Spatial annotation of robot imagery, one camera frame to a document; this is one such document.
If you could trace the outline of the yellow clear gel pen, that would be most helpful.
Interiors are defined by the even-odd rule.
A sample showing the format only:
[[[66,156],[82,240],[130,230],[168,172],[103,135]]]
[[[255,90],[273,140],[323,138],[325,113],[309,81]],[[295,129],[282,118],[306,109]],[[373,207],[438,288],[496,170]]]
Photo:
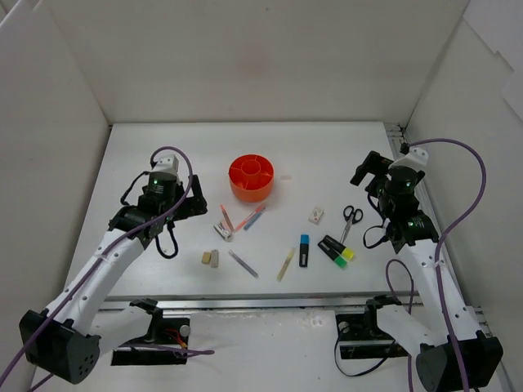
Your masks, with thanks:
[[[285,275],[285,273],[286,273],[286,271],[287,271],[287,269],[288,269],[288,267],[289,267],[289,265],[290,265],[290,263],[291,263],[291,261],[292,261],[292,259],[294,257],[294,254],[295,254],[295,248],[292,247],[289,250],[288,255],[286,256],[286,258],[284,260],[284,263],[283,263],[283,265],[282,265],[282,267],[281,267],[281,269],[280,269],[280,271],[279,271],[279,273],[278,273],[278,275],[276,277],[276,281],[277,282],[281,282],[282,281],[282,279],[283,279],[283,277],[284,277],[284,275]]]

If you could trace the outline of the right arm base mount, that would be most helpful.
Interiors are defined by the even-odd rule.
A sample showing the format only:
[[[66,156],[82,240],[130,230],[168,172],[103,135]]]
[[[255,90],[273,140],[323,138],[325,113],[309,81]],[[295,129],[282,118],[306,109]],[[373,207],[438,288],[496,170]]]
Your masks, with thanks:
[[[363,377],[377,371],[388,359],[405,357],[405,349],[378,327],[377,310],[385,305],[403,305],[395,295],[379,295],[366,301],[364,311],[358,314],[336,316],[337,339],[333,352],[338,371],[350,378]],[[379,359],[370,368],[350,374],[338,360]]]

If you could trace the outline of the orange round compartment container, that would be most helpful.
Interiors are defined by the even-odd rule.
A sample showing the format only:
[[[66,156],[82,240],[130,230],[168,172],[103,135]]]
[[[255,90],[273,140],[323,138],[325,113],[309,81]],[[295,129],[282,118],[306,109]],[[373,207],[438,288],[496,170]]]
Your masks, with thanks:
[[[259,203],[265,201],[272,191],[275,170],[267,158],[245,154],[232,162],[228,177],[233,195],[239,201]]]

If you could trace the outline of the orange highlighter pen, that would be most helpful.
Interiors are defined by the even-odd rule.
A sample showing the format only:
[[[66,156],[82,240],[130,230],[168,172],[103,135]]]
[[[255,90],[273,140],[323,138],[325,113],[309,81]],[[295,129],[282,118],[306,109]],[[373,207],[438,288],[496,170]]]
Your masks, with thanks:
[[[230,220],[230,217],[229,217],[229,215],[228,215],[228,213],[227,213],[225,207],[221,204],[221,205],[220,205],[220,208],[221,208],[222,215],[224,216],[224,220],[225,220],[225,222],[226,222],[226,225],[227,225],[229,231],[230,231],[231,233],[234,232],[234,226],[233,226],[233,224],[232,224],[232,221]]]

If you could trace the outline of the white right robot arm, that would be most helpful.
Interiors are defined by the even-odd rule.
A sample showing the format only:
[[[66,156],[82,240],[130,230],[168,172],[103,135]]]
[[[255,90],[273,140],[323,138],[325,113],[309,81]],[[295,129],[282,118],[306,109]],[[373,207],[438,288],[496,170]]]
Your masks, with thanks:
[[[440,236],[419,206],[414,191],[424,177],[428,154],[413,149],[392,161],[371,151],[351,178],[378,201],[385,228],[381,243],[390,243],[411,273],[429,320],[416,320],[394,296],[368,301],[361,325],[370,336],[384,332],[415,361],[427,391],[465,391],[486,387],[503,356],[498,338],[486,336],[466,304],[440,254]]]

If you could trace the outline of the blue clear gel pen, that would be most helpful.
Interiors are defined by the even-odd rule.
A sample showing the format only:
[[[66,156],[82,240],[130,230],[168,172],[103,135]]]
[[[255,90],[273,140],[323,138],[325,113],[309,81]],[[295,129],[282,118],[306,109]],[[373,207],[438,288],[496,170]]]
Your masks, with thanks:
[[[253,224],[260,218],[260,216],[263,214],[265,210],[265,208],[262,208],[260,211],[257,211],[244,225],[243,230],[247,231],[248,229],[250,229],[253,226]]]

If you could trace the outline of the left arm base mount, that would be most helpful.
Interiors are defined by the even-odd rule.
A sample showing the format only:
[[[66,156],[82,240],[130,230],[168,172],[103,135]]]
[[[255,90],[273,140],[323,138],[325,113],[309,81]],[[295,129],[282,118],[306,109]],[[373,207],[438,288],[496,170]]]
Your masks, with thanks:
[[[177,349],[188,348],[190,319],[182,316],[166,316],[157,304],[157,301],[151,299],[140,299],[130,303],[130,306],[145,310],[147,314],[152,315],[147,333],[128,342],[132,345],[145,345],[145,348],[115,350],[112,353],[111,366],[167,366],[187,363],[188,354],[148,347],[165,345]]]

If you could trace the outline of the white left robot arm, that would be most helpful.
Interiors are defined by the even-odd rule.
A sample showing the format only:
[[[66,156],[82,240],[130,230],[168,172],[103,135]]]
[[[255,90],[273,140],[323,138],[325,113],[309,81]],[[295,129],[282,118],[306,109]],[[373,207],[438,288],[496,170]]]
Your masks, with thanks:
[[[27,311],[19,323],[23,352],[37,367],[77,385],[99,357],[135,339],[151,343],[163,334],[163,311],[151,299],[132,301],[106,325],[94,318],[125,270],[175,221],[207,213],[199,178],[189,189],[167,173],[151,173],[136,206],[110,221],[92,258],[44,310]]]

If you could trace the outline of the purple clear gel pen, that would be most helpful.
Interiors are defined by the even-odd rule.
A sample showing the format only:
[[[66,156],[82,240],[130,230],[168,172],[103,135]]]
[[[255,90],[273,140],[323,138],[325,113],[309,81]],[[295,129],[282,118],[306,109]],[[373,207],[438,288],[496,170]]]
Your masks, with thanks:
[[[258,273],[236,253],[234,253],[232,250],[229,250],[228,253],[232,257],[232,259],[236,261],[242,268],[244,268],[251,276],[253,276],[254,278],[259,277]]]

